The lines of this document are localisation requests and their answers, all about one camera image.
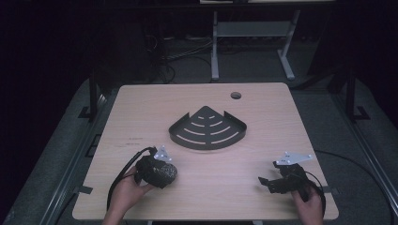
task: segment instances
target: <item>hand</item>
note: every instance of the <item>hand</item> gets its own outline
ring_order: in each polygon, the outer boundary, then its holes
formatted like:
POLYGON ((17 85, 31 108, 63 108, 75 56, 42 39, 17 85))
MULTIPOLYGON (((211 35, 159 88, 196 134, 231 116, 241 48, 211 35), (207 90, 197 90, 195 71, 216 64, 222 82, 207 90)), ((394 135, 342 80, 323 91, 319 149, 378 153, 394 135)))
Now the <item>hand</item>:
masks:
POLYGON ((137 173, 137 169, 133 166, 126 172, 126 178, 116 185, 108 212, 106 212, 105 219, 102 222, 103 225, 118 224, 126 212, 138 203, 149 190, 154 188, 149 184, 144 186, 136 184, 134 181, 135 173, 137 173))
POLYGON ((304 225, 322 225, 323 212, 321 197, 313 187, 308 186, 309 200, 304 202, 297 190, 292 191, 293 201, 298 210, 298 217, 304 225))

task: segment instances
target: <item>black tray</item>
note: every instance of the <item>black tray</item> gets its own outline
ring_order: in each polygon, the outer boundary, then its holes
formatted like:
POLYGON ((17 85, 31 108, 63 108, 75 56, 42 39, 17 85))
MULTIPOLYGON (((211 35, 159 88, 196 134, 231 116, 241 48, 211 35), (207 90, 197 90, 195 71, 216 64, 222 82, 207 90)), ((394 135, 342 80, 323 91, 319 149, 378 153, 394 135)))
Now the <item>black tray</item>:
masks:
POLYGON ((196 150, 215 150, 230 146, 246 135, 247 126, 232 114, 224 116, 208 106, 192 117, 185 114, 170 128, 170 138, 181 146, 196 150))

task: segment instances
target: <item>wooden tabletop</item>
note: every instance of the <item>wooden tabletop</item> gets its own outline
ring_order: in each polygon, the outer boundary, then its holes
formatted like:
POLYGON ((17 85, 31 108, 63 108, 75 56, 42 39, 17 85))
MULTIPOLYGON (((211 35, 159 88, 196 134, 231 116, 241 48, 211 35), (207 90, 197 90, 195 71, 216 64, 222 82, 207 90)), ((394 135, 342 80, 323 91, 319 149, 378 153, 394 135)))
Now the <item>wooden tabletop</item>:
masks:
MULTIPOLYGON (((312 155, 300 163, 327 186, 307 132, 284 83, 210 83, 129 85, 120 88, 84 180, 93 188, 81 193, 73 210, 77 219, 102 219, 109 186, 126 163, 148 146, 165 145, 178 169, 173 184, 148 192, 125 215, 147 220, 268 220, 297 218, 290 194, 270 194, 258 176, 279 179, 272 161, 285 151, 312 155), (231 98, 239 92, 240 99, 231 98), (201 151, 170 139, 169 127, 184 114, 208 106, 231 113, 247 125, 239 142, 201 151)), ((325 219, 338 217, 326 194, 325 219)))

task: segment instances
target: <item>wire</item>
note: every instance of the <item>wire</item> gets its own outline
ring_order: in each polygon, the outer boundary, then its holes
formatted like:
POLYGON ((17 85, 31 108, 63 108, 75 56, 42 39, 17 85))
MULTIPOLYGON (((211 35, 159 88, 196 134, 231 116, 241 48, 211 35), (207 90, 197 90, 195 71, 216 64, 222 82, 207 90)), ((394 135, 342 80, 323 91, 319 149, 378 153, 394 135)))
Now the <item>wire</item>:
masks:
POLYGON ((65 210, 68 208, 69 204, 72 202, 72 200, 76 196, 77 196, 77 194, 73 193, 73 195, 69 198, 68 202, 64 205, 64 208, 62 208, 61 212, 59 213, 58 218, 55 221, 55 224, 58 224, 59 219, 61 219, 62 215, 65 213, 65 210))
POLYGON ((310 173, 310 172, 305 172, 305 173, 307 173, 307 174, 309 174, 309 175, 311 175, 317 182, 318 182, 318 184, 319 184, 319 188, 321 188, 321 190, 322 190, 322 192, 325 192, 324 191, 324 189, 322 188, 322 184, 321 184, 321 182, 318 180, 318 178, 315 176, 315 175, 313 175, 312 173, 310 173))
POLYGON ((126 166, 122 169, 122 171, 119 173, 119 175, 116 177, 116 179, 114 180, 114 182, 111 184, 111 187, 109 188, 109 192, 108 192, 108 200, 106 202, 106 210, 109 209, 109 205, 111 204, 111 199, 112 199, 112 194, 114 192, 114 189, 116 187, 116 185, 122 180, 124 179, 124 174, 126 173, 126 171, 129 169, 129 167, 132 165, 132 163, 134 163, 135 160, 137 160, 137 158, 139 156, 141 156, 145 151, 153 149, 153 147, 147 147, 143 150, 141 150, 140 152, 138 152, 137 154, 135 154, 135 156, 130 159, 130 161, 126 164, 126 166))
POLYGON ((331 156, 334 156, 334 157, 341 158, 341 159, 347 160, 349 162, 352 162, 355 165, 357 165, 358 167, 360 167, 361 169, 363 169, 366 173, 368 173, 368 175, 375 181, 375 183, 377 184, 377 186, 380 189, 381 193, 383 194, 384 199, 386 200, 387 206, 388 206, 388 208, 390 210, 390 225, 394 224, 394 213, 393 213, 393 210, 392 210, 392 206, 390 204, 390 199, 387 196, 384 188, 381 187, 381 185, 378 183, 377 179, 375 178, 375 176, 371 172, 369 172, 364 166, 360 165, 357 161, 355 161, 355 160, 353 160, 353 159, 351 159, 349 157, 343 157, 343 156, 340 156, 338 154, 334 154, 334 153, 331 153, 331 152, 325 152, 325 151, 321 151, 321 150, 314 150, 314 151, 318 152, 318 153, 326 154, 326 155, 331 155, 331 156))

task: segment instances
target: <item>metal stand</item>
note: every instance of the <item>metal stand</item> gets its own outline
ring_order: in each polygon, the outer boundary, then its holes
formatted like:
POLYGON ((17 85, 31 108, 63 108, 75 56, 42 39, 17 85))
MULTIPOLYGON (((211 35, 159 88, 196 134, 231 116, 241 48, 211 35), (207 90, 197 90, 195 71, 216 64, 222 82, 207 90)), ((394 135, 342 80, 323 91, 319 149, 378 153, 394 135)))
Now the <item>metal stand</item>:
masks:
POLYGON ((220 78, 219 63, 217 58, 218 37, 286 37, 283 48, 278 50, 284 73, 289 81, 295 79, 295 75, 286 58, 300 11, 296 10, 291 21, 288 22, 219 22, 217 11, 213 20, 213 51, 211 53, 211 79, 217 81, 220 78))

